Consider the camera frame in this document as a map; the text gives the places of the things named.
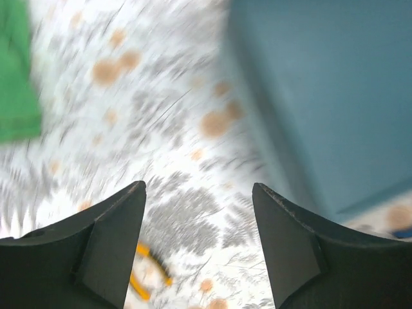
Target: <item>green cloth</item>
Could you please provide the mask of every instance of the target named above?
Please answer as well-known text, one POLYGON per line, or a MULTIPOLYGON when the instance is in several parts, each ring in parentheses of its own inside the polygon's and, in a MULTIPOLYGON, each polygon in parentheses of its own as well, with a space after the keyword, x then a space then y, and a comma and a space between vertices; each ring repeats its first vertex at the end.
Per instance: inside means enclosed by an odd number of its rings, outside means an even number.
POLYGON ((26 2, 0 0, 0 142, 41 134, 41 110, 30 84, 26 2))

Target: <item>yellow plier handle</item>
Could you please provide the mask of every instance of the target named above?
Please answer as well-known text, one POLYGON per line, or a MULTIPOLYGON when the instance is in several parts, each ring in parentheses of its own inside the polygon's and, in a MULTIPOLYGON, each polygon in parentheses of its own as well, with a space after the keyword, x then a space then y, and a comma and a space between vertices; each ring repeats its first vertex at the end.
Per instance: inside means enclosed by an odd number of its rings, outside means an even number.
MULTIPOLYGON (((167 270, 165 263, 156 254, 153 254, 148 246, 143 245, 142 243, 137 243, 136 254, 145 258, 149 258, 152 262, 154 262, 154 264, 159 268, 165 284, 167 286, 172 285, 173 279, 169 271, 167 270)), ((148 301, 150 299, 150 293, 137 281, 135 275, 133 274, 133 271, 130 275, 130 285, 144 301, 148 301)))

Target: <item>patterned tablecloth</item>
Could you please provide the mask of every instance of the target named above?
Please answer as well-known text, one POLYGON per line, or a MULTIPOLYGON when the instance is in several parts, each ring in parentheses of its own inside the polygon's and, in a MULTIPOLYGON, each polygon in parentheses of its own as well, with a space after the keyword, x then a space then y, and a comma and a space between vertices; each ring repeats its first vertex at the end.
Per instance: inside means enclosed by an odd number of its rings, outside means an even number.
POLYGON ((140 237, 174 285, 137 263, 156 288, 127 308, 273 308, 251 204, 264 169, 217 58, 227 1, 29 3, 44 133, 0 147, 0 237, 144 180, 140 237))

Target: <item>pliers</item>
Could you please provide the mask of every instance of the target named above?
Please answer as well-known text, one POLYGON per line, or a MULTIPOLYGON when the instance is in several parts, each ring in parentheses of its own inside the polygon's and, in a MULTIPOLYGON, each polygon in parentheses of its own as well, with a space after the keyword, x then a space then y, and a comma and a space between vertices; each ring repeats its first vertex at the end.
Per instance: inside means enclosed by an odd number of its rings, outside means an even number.
MULTIPOLYGON (((165 284, 167 286, 172 285, 173 279, 165 263, 156 254, 154 254, 148 246, 142 243, 137 243, 136 254, 144 258, 149 258, 152 262, 154 262, 162 274, 165 284)), ((150 299, 150 293, 138 282, 133 272, 130 275, 130 285, 144 301, 148 301, 150 299)))

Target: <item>green fabric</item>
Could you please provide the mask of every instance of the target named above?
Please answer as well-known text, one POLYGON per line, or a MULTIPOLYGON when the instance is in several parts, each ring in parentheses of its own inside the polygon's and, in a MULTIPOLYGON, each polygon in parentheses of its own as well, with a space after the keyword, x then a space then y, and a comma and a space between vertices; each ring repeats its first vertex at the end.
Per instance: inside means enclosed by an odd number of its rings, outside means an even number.
POLYGON ((23 0, 0 0, 0 142, 41 133, 30 84, 30 27, 23 0))

